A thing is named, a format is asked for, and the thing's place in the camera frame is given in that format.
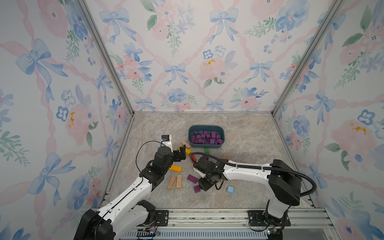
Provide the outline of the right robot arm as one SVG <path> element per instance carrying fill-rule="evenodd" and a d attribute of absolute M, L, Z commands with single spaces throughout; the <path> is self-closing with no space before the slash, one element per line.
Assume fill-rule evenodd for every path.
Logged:
<path fill-rule="evenodd" d="M 274 196 L 268 200 L 263 211 L 265 223 L 282 224 L 287 219 L 288 209 L 300 205 L 302 177 L 281 160 L 273 160 L 271 164 L 265 165 L 245 165 L 226 159 L 213 162 L 207 157 L 201 157 L 194 161 L 193 167 L 201 176 L 198 183 L 204 191 L 229 180 L 270 187 Z"/>

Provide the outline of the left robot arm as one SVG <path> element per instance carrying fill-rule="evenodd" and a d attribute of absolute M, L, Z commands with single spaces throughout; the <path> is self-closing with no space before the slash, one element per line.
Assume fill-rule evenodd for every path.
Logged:
<path fill-rule="evenodd" d="M 136 180 L 117 198 L 97 211 L 86 211 L 76 230 L 75 240 L 119 240 L 139 225 L 151 226 L 156 207 L 144 200 L 164 180 L 174 162 L 187 158 L 186 146 L 172 150 L 158 148 Z"/>

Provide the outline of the purple long brick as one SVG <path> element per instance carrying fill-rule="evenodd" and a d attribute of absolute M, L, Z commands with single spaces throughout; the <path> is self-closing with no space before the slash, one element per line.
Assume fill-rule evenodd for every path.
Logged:
<path fill-rule="evenodd" d="M 188 175 L 187 180 L 194 183 L 194 184 L 196 184 L 198 182 L 198 178 L 196 178 L 192 175 Z"/>

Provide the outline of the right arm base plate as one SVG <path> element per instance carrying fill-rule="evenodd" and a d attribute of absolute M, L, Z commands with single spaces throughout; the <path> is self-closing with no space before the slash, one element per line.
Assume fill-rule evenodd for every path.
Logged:
<path fill-rule="evenodd" d="M 251 227 L 266 227 L 267 225 L 272 227 L 290 227 L 291 222 L 288 217 L 288 210 L 284 212 L 282 218 L 269 216 L 265 210 L 249 210 L 247 211 L 248 219 Z"/>

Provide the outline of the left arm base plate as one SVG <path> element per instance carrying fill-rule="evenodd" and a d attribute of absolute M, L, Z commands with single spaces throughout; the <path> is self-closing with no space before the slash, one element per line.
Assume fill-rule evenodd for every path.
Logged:
<path fill-rule="evenodd" d="M 146 221 L 139 227 L 167 227 L 169 222 L 169 210 L 155 210 L 149 213 Z"/>

